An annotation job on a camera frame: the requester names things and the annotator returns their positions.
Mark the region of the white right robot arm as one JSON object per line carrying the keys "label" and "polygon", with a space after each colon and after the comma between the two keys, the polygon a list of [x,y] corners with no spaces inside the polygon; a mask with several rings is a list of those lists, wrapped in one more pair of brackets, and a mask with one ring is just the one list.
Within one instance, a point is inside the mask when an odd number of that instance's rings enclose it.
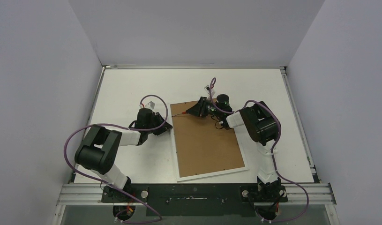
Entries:
{"label": "white right robot arm", "polygon": [[216,100],[201,97],[185,114],[201,118],[211,115],[225,129],[244,126],[250,138],[257,144],[259,152],[257,182],[261,185],[257,188],[257,195],[263,201],[269,201],[275,196],[276,190],[272,184],[279,184],[281,180],[273,162],[274,152],[266,146],[270,141],[279,138],[280,122],[264,101],[254,102],[252,106],[233,112],[226,94],[218,95]]}

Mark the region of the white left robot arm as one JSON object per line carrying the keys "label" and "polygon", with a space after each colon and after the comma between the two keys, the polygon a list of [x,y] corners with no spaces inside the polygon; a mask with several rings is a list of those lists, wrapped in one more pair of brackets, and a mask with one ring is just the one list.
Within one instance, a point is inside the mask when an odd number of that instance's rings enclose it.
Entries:
{"label": "white left robot arm", "polygon": [[149,108],[139,110],[130,128],[110,130],[93,125],[75,153],[75,162],[115,186],[115,198],[126,202],[132,195],[131,179],[114,164],[119,147],[140,146],[150,134],[161,135],[172,128],[160,113]]}

